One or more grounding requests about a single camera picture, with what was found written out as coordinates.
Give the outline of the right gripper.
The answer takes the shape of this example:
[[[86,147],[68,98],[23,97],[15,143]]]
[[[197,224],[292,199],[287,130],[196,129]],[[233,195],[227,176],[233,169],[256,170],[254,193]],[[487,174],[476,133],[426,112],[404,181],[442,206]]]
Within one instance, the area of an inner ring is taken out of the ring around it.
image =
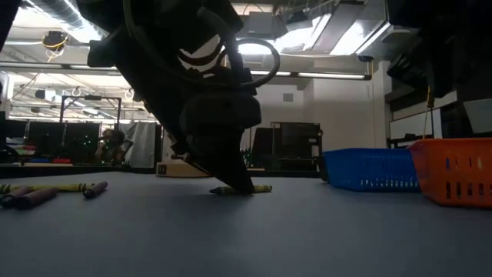
[[[415,89],[430,87],[435,98],[453,90],[454,42],[422,40],[390,63],[387,74]]]

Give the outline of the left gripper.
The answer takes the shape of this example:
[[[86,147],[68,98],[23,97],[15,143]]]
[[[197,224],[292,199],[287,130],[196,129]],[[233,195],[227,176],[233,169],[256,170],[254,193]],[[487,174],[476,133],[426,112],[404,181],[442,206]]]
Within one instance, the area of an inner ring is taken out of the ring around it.
[[[190,98],[180,115],[186,142],[194,154],[214,155],[189,155],[188,164],[239,195],[252,194],[254,185],[238,150],[244,131],[260,123],[261,106],[248,93],[212,92]]]

